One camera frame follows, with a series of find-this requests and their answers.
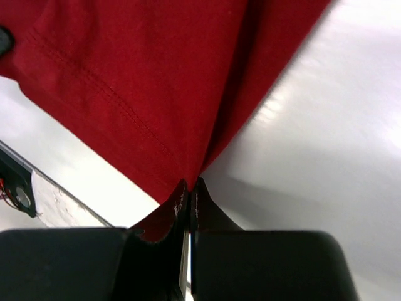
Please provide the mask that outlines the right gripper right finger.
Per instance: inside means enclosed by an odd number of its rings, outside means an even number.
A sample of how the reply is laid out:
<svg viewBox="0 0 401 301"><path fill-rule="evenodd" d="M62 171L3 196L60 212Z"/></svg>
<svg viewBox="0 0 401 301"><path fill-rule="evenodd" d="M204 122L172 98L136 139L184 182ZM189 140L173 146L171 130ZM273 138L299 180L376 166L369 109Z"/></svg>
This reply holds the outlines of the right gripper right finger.
<svg viewBox="0 0 401 301"><path fill-rule="evenodd" d="M357 300L338 242L322 231L244 230L212 200L190 193L195 300Z"/></svg>

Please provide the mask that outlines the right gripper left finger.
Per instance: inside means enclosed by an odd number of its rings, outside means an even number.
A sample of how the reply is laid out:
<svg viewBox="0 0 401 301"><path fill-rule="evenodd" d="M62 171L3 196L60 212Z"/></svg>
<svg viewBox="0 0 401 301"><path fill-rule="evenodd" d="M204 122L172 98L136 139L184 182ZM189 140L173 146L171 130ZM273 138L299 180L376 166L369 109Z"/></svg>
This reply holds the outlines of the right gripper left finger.
<svg viewBox="0 0 401 301"><path fill-rule="evenodd" d="M188 190L131 228L1 233L2 300L184 300Z"/></svg>

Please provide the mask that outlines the dark red t shirt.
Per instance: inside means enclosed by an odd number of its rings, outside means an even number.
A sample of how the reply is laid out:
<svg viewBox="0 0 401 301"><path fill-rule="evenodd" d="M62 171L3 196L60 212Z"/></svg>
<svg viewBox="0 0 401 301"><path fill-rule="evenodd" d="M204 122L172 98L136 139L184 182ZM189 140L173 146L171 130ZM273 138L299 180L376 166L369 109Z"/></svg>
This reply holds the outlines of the dark red t shirt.
<svg viewBox="0 0 401 301"><path fill-rule="evenodd" d="M328 1L2 1L1 75L156 202L245 124Z"/></svg>

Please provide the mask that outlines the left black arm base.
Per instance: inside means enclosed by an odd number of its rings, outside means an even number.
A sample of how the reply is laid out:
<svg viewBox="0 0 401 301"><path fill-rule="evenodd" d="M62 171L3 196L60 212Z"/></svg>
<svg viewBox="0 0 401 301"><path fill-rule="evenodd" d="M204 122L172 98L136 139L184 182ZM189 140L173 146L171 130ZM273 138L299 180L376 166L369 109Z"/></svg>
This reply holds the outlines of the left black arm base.
<svg viewBox="0 0 401 301"><path fill-rule="evenodd" d="M1 142L1 199L13 209L35 218L32 173L33 168Z"/></svg>

